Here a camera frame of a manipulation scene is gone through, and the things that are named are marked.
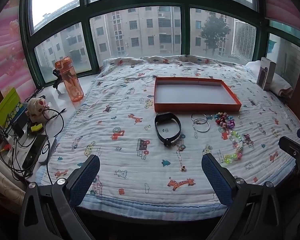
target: phone box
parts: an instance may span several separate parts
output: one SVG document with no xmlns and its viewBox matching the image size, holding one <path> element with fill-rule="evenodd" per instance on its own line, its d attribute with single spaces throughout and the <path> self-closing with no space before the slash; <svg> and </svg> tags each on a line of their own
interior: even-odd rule
<svg viewBox="0 0 300 240">
<path fill-rule="evenodd" d="M 221 79 L 156 77 L 156 112 L 237 112 L 241 103 Z"/>
<path fill-rule="evenodd" d="M 266 57 L 261 58 L 257 85 L 265 91 L 270 90 L 276 63 Z"/>
</svg>

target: pink curtain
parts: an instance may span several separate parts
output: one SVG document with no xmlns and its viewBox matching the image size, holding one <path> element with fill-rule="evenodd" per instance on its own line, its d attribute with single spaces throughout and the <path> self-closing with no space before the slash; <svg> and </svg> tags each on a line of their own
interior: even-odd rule
<svg viewBox="0 0 300 240">
<path fill-rule="evenodd" d="M 266 0 L 266 17 L 300 30 L 300 12 L 291 0 Z"/>
<path fill-rule="evenodd" d="M 5 96 L 15 87 L 24 101 L 35 85 L 22 48 L 18 16 L 19 0 L 10 0 L 0 13 L 0 90 Z"/>
</svg>

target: beige curtain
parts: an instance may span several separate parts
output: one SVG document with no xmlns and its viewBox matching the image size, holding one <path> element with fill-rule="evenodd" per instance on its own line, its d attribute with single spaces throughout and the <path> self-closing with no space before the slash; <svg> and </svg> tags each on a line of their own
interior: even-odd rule
<svg viewBox="0 0 300 240">
<path fill-rule="evenodd" d="M 11 170 L 0 160 L 0 204 L 13 212 L 20 212 L 25 189 L 25 185 L 15 180 Z"/>
</svg>

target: orange box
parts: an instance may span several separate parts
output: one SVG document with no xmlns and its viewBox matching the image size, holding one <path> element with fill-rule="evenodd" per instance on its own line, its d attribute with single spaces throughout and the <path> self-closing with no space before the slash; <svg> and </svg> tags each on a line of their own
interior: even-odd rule
<svg viewBox="0 0 300 240">
<path fill-rule="evenodd" d="M 221 79 L 156 77 L 154 110 L 159 112 L 237 112 L 241 103 Z"/>
</svg>

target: tree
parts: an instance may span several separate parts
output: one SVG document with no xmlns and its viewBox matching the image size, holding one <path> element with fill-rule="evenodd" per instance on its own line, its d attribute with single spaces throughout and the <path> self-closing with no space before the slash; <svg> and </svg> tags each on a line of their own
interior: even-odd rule
<svg viewBox="0 0 300 240">
<path fill-rule="evenodd" d="M 221 38 L 225 38 L 230 33 L 230 28 L 223 18 L 217 18 L 214 15 L 208 18 L 201 29 L 201 38 L 205 39 L 204 43 L 206 44 L 205 51 L 207 53 L 207 49 L 212 49 L 212 55 L 214 55 L 215 49 L 218 48 Z"/>
</svg>

